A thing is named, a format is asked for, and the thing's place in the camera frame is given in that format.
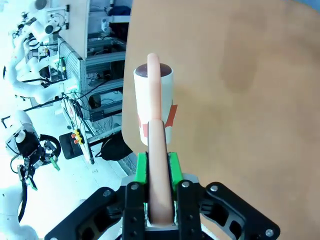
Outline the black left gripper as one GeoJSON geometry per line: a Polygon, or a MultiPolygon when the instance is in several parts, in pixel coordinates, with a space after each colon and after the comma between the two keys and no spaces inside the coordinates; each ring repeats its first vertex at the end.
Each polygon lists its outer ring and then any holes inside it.
{"type": "Polygon", "coordinates": [[[17,166],[19,179],[33,190],[38,190],[33,179],[35,169],[52,164],[57,171],[60,171],[58,166],[60,148],[47,148],[44,153],[39,138],[34,132],[19,132],[16,136],[16,146],[25,160],[25,165],[20,164],[17,166]]]}

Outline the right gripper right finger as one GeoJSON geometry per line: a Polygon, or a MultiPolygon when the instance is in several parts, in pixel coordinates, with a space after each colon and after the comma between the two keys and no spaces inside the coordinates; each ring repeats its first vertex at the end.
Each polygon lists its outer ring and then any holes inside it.
{"type": "Polygon", "coordinates": [[[183,174],[177,153],[169,154],[169,169],[179,239],[208,240],[200,216],[217,225],[232,240],[276,240],[280,227],[220,182],[202,186],[183,174]]]}

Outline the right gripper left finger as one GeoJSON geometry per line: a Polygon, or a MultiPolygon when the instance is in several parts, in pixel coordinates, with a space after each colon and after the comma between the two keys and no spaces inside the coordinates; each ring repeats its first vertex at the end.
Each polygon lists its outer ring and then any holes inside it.
{"type": "Polygon", "coordinates": [[[148,155],[139,153],[132,181],[118,190],[101,187],[44,237],[46,240],[97,240],[119,221],[124,240],[145,239],[145,185],[148,155]]]}

